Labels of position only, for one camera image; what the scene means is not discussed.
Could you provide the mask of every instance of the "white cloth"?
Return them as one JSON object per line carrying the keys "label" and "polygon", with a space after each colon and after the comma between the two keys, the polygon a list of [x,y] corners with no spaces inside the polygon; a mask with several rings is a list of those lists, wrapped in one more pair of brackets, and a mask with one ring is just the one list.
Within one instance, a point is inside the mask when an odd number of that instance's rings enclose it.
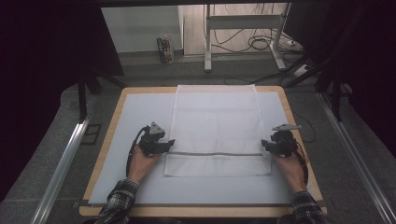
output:
{"label": "white cloth", "polygon": [[170,176],[252,176],[271,172],[257,92],[250,86],[178,86],[166,155]]}

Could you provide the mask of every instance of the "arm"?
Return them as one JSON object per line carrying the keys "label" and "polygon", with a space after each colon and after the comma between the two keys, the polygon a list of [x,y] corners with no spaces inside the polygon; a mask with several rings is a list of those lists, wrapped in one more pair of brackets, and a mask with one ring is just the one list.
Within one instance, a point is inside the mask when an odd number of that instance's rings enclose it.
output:
{"label": "arm", "polygon": [[127,178],[120,180],[107,196],[107,204],[94,221],[95,224],[128,223],[128,214],[134,204],[134,196],[139,183],[160,157],[160,154],[146,157],[139,146],[134,148],[134,155],[132,156]]}
{"label": "arm", "polygon": [[332,223],[327,215],[321,211],[317,202],[307,192],[304,183],[303,167],[296,155],[287,158],[273,154],[280,170],[286,177],[291,191],[291,206],[296,223]]}

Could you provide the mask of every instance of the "plaid sleeve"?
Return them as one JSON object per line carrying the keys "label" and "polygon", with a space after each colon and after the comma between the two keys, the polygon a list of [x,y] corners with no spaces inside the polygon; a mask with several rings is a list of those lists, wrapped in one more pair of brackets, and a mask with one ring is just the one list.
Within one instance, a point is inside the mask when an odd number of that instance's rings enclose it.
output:
{"label": "plaid sleeve", "polygon": [[306,191],[293,194],[291,196],[291,206],[297,223],[332,223]]}
{"label": "plaid sleeve", "polygon": [[107,204],[103,207],[95,224],[128,223],[128,213],[134,204],[139,184],[130,179],[119,180],[116,187],[107,196]]}

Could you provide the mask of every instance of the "cable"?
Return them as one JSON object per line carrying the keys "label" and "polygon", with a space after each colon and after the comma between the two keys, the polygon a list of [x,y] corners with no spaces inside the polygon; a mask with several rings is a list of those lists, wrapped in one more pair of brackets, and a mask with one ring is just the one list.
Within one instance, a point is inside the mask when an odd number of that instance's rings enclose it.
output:
{"label": "cable", "polygon": [[132,142],[131,149],[129,150],[129,153],[128,153],[128,161],[126,162],[126,175],[127,175],[127,176],[128,176],[128,174],[129,174],[129,167],[130,167],[130,165],[131,165],[132,156],[134,155],[134,148],[136,147],[137,139],[139,138],[140,134],[141,134],[143,131],[145,131],[147,128],[148,128],[148,127],[142,128],[142,129],[139,131],[139,133],[137,134],[137,136],[136,136],[136,138],[134,139],[134,141]]}
{"label": "cable", "polygon": [[[257,5],[255,6],[255,8],[253,8],[253,10],[251,11],[250,14],[253,14],[256,10],[258,11],[259,9],[260,9],[260,4],[257,4]],[[214,7],[213,7],[213,13],[214,13],[214,15],[216,15],[216,5],[214,5]],[[253,34],[253,35],[250,35],[250,38],[249,38],[249,40],[247,41],[248,48],[246,48],[246,49],[234,50],[234,49],[227,49],[227,48],[225,48],[225,47],[223,47],[223,46],[220,46],[220,45],[222,45],[222,44],[224,44],[224,43],[227,43],[228,41],[232,40],[236,35],[240,34],[240,33],[241,33],[242,31],[244,31],[244,30],[245,30],[245,29],[239,30],[239,31],[236,32],[234,35],[232,35],[231,37],[229,37],[228,39],[226,39],[225,41],[222,41],[222,42],[220,42],[220,41],[218,40],[217,32],[216,32],[216,30],[214,30],[215,39],[216,39],[216,41],[218,42],[218,45],[213,45],[213,44],[212,44],[211,46],[212,46],[212,47],[216,47],[216,48],[225,49],[225,50],[230,51],[230,52],[236,52],[236,53],[245,52],[245,51],[247,51],[247,50],[249,50],[249,49],[265,50],[265,49],[267,49],[267,48],[269,47],[269,44],[270,44],[270,43],[269,43],[269,41],[268,41],[267,39],[265,39],[265,37],[268,37],[268,36],[265,36],[265,35],[256,35],[257,29],[254,30],[254,34]],[[205,38],[206,38],[206,34],[205,34],[205,22],[204,22],[204,36],[205,36]],[[257,42],[265,42],[266,45],[265,45],[264,47],[259,48],[259,47],[256,47],[256,46],[255,46],[255,44],[256,44]]]}
{"label": "cable", "polygon": [[278,86],[280,86],[280,87],[283,87],[283,86],[282,86],[283,79],[284,79],[286,76],[290,75],[290,74],[294,74],[294,73],[299,69],[298,65],[305,64],[306,61],[308,60],[308,58],[309,58],[308,55],[303,54],[303,57],[301,57],[297,62],[293,63],[293,64],[289,67],[288,73],[287,73],[285,76],[280,77],[276,84],[277,84]]}
{"label": "cable", "polygon": [[304,140],[304,139],[303,139],[303,142],[304,142],[304,143],[313,143],[313,142],[317,141],[317,132],[315,131],[315,129],[314,129],[314,127],[312,126],[311,122],[309,122],[308,119],[305,119],[303,116],[301,116],[300,114],[298,114],[297,112],[295,112],[295,111],[292,110],[292,109],[291,109],[291,112],[293,112],[293,114],[297,115],[297,116],[300,117],[301,119],[305,120],[305,121],[308,123],[308,125],[311,127],[312,132],[314,133],[314,137],[313,137],[312,140]]}
{"label": "cable", "polygon": [[238,77],[226,77],[226,78],[224,78],[223,82],[224,82],[225,85],[231,85],[230,83],[227,82],[227,80],[232,80],[232,79],[234,79],[234,80],[244,81],[244,82],[247,83],[246,85],[252,85],[252,84],[257,84],[257,83],[259,83],[259,82],[262,82],[262,81],[264,81],[264,80],[266,80],[266,79],[273,78],[273,77],[278,77],[278,76],[282,76],[282,75],[285,76],[285,75],[287,75],[288,73],[290,73],[290,71],[292,71],[293,69],[295,69],[296,66],[297,66],[298,64],[300,64],[301,62],[303,62],[304,60],[306,60],[306,58],[307,58],[307,56],[303,56],[303,57],[300,58],[297,62],[293,63],[287,70],[282,71],[282,72],[279,72],[279,73],[275,73],[275,74],[272,74],[272,75],[269,75],[269,76],[260,77],[260,78],[255,79],[255,80],[245,80],[245,79],[238,78]]}
{"label": "cable", "polygon": [[296,143],[297,143],[298,147],[300,147],[303,156],[300,155],[298,150],[293,150],[293,153],[294,153],[294,155],[297,156],[298,160],[300,161],[301,166],[303,167],[304,183],[305,183],[305,185],[307,185],[308,184],[308,167],[306,166],[305,155],[304,155],[303,148],[301,147],[301,145],[298,142],[296,142]]}
{"label": "cable", "polygon": [[230,11],[227,9],[227,4],[224,4],[224,8],[228,12],[228,15],[231,15]]}

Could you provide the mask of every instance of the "wall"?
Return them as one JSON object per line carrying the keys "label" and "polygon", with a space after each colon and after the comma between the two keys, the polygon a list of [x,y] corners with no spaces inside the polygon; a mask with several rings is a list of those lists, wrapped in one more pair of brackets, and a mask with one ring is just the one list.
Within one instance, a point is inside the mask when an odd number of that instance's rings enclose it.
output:
{"label": "wall", "polygon": [[161,32],[172,36],[175,49],[183,48],[182,12],[177,6],[104,7],[102,12],[118,53],[158,50]]}

